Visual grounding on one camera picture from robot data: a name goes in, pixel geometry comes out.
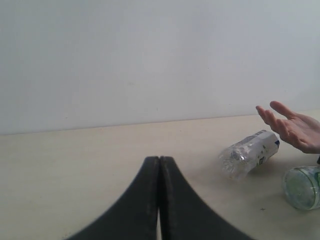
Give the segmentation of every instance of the finger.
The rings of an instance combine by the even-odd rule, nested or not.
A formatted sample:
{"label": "finger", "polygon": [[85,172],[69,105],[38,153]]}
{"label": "finger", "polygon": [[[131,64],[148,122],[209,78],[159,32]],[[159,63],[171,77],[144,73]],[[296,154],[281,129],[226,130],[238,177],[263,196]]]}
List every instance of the finger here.
{"label": "finger", "polygon": [[287,143],[289,140],[289,132],[288,132],[287,126],[284,123],[284,120],[277,119],[276,123],[278,126],[280,138]]}
{"label": "finger", "polygon": [[276,119],[275,115],[273,114],[273,112],[270,110],[266,110],[265,116],[266,116],[267,122],[269,123],[269,126],[271,127],[272,131],[279,133],[277,119]]}
{"label": "finger", "polygon": [[262,118],[265,124],[268,124],[267,117],[266,117],[266,111],[263,109],[262,106],[256,106],[255,109],[257,110],[258,114]]}
{"label": "finger", "polygon": [[302,142],[299,137],[297,136],[297,134],[295,134],[294,132],[289,132],[289,138],[290,138],[290,144],[292,146],[294,146],[296,149],[301,150],[303,153],[305,154],[310,154],[310,148],[308,146],[308,144],[306,144],[305,142]]}
{"label": "finger", "polygon": [[270,107],[277,111],[279,114],[285,116],[287,119],[290,119],[295,116],[295,113],[283,105],[281,102],[272,101],[270,102]]}

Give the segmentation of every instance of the hand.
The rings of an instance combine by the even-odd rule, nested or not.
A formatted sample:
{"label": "hand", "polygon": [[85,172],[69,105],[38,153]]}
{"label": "hand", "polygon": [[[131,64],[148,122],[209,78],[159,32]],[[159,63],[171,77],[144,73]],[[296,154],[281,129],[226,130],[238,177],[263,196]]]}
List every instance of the hand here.
{"label": "hand", "polygon": [[270,106],[287,119],[278,119],[270,110],[261,106],[256,109],[271,129],[280,135],[286,143],[305,154],[320,154],[320,122],[310,116],[291,111],[282,103],[272,101]]}

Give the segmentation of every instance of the plastic bottle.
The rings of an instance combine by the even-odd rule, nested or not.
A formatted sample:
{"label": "plastic bottle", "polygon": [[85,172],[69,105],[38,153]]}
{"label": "plastic bottle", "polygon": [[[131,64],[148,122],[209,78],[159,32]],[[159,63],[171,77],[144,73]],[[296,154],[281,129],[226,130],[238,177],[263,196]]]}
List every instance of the plastic bottle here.
{"label": "plastic bottle", "polygon": [[295,208],[320,208],[320,167],[300,166],[288,170],[282,179],[287,201]]}
{"label": "plastic bottle", "polygon": [[219,155],[222,172],[229,178],[240,180],[256,166],[276,154],[280,142],[273,132],[261,130],[226,148]]}

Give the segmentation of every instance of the table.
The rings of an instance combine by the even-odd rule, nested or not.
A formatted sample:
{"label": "table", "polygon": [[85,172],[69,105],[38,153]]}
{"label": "table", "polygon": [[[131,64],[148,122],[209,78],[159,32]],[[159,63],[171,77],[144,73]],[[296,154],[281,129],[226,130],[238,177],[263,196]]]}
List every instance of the table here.
{"label": "table", "polygon": [[[303,112],[320,119],[320,110]],[[0,239],[60,240],[80,231],[126,190],[146,156],[173,156],[199,196],[258,240],[319,239],[320,210],[291,207],[281,177],[317,165],[281,142],[243,181],[225,178],[217,155],[269,129],[257,115],[0,136]]]}

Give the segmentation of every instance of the green bottle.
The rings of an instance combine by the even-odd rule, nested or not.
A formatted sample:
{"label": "green bottle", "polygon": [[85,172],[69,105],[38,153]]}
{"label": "green bottle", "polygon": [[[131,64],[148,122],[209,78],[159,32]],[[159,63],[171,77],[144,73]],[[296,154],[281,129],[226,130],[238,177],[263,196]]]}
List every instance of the green bottle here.
{"label": "green bottle", "polygon": [[320,167],[299,166],[288,170],[282,180],[287,201],[300,210],[320,208]]}

